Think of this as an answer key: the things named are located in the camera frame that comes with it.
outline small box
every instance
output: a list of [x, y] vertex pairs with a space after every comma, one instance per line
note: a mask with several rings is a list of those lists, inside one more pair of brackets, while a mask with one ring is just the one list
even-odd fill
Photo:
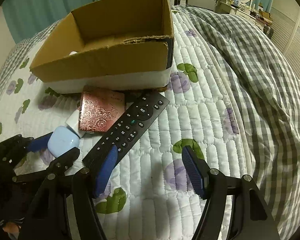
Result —
[[99, 0], [60, 21], [30, 71], [58, 93], [160, 88], [169, 81], [173, 41], [168, 0]]

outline pink notebook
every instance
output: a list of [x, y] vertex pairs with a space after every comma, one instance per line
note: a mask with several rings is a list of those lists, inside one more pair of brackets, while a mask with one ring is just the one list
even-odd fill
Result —
[[79, 130], [106, 132], [123, 113], [123, 93], [91, 86], [83, 88]]

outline white quilted bedspread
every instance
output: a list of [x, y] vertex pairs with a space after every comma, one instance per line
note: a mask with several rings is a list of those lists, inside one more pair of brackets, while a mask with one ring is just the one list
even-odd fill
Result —
[[[199, 146], [208, 165], [226, 176], [252, 173], [242, 121], [218, 63], [186, 16], [172, 16], [174, 60], [163, 93], [170, 104], [115, 167], [104, 196], [95, 202], [120, 193], [119, 208], [98, 213], [108, 239], [192, 238], [205, 201], [194, 193], [178, 153], [186, 143]], [[0, 141], [19, 133], [35, 138], [49, 133], [77, 107], [79, 98], [47, 90], [29, 72], [41, 45], [31, 49], [29, 61], [15, 71], [0, 99]], [[82, 158], [99, 139], [88, 134], [81, 139], [80, 157], [68, 174], [83, 166]], [[16, 173], [43, 170], [52, 159], [47, 150], [29, 153]], [[226, 238], [230, 214], [228, 198], [219, 239]]]

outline light blue earbuds case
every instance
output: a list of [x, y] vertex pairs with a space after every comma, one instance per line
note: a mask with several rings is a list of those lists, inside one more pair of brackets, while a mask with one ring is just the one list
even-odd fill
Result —
[[73, 147], [79, 146], [79, 137], [65, 126], [57, 127], [48, 141], [48, 150], [58, 158]]

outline bed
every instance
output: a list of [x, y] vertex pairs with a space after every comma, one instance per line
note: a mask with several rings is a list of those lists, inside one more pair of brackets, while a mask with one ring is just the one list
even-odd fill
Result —
[[[172, 7], [175, 30], [170, 104], [114, 169], [95, 208], [108, 239], [191, 239], [205, 201], [194, 194], [181, 161], [190, 145], [227, 176], [250, 174], [272, 211], [281, 239], [300, 225], [300, 81], [265, 34], [243, 18]], [[29, 65], [57, 22], [17, 44], [0, 72], [0, 142], [53, 131], [77, 108]], [[85, 135], [80, 157], [101, 136]], [[17, 174], [45, 169], [48, 150], [29, 153]], [[113, 199], [123, 205], [105, 205]], [[73, 239], [73, 213], [68, 211]], [[231, 215], [227, 198], [219, 239]]]

